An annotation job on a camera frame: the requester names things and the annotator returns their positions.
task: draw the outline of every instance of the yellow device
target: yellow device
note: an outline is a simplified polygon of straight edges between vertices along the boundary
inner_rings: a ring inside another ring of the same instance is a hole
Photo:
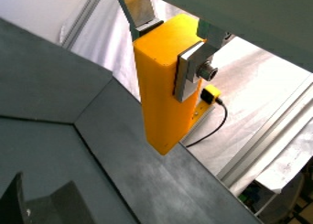
[[[192,124],[197,89],[184,102],[173,97],[177,54],[201,39],[197,21],[177,15],[133,42],[145,136],[165,155]]]

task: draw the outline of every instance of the dark gray surface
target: dark gray surface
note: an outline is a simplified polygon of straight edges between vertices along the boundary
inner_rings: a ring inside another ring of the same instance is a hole
[[[18,171],[25,201],[72,180],[96,223],[135,223],[73,126],[0,118],[0,197]]]
[[[0,19],[0,115],[72,123],[110,72]]]
[[[167,156],[149,147],[140,105],[114,80],[76,127],[143,223],[259,223],[180,145]]]
[[[313,71],[311,0],[164,0]]]

